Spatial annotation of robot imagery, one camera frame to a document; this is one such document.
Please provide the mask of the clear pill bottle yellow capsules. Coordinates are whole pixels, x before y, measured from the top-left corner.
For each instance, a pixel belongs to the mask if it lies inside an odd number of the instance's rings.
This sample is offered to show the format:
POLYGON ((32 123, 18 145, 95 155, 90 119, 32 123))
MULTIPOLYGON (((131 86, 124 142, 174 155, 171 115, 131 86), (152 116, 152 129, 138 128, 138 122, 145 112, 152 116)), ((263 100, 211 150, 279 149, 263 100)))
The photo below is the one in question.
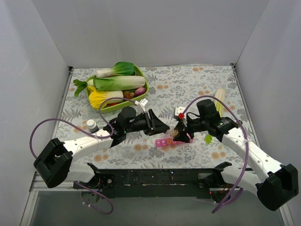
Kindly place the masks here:
POLYGON ((170 131, 169 131, 169 135, 170 135, 170 137, 172 137, 172 138, 176 137, 178 134, 179 134, 179 131, 178 131, 177 128, 172 128, 172 129, 170 129, 170 131))

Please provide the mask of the pink weekly pill organizer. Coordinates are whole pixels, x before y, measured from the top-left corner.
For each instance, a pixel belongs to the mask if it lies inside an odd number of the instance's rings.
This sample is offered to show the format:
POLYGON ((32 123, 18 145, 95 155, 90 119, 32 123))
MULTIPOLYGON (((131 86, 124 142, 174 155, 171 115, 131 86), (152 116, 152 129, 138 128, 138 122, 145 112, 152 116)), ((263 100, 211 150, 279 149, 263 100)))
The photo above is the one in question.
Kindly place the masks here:
POLYGON ((173 138, 170 137, 170 135, 169 135, 169 131, 170 130, 168 130, 165 133, 165 135, 164 135, 163 138, 155 140, 155 146, 157 148, 159 148, 159 147, 166 147, 166 146, 177 146, 177 145, 185 144, 184 142, 175 142, 175 141, 173 141, 173 138))

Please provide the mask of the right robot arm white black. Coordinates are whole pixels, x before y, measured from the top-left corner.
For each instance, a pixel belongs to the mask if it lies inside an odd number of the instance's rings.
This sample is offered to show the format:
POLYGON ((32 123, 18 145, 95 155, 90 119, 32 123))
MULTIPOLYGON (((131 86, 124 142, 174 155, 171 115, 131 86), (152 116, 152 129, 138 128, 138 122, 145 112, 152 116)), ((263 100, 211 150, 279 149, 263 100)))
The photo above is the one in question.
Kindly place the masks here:
POLYGON ((186 108, 177 107, 174 118, 178 121, 178 135, 174 141, 188 143, 196 132, 207 131, 245 160, 253 173, 238 169, 228 162, 215 167, 210 176, 218 187, 233 184, 255 194, 269 210, 276 211, 299 193, 298 170, 283 165, 250 141, 243 127, 229 117, 221 117, 210 99, 197 103, 199 116, 192 119, 186 108))

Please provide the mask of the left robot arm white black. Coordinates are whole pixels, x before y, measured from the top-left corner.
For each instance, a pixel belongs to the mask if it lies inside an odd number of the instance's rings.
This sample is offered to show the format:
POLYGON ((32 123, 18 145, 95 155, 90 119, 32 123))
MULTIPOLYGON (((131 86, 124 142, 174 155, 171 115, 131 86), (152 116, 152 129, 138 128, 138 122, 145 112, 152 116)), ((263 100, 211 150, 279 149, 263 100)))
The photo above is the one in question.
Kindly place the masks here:
POLYGON ((131 132, 143 131, 153 136, 169 129, 152 110, 136 114, 134 108, 125 107, 107 126, 93 134, 68 141, 50 140, 33 165, 48 188, 64 181, 79 181, 96 188, 100 183, 98 169, 91 163, 77 164, 78 159, 122 143, 131 132))

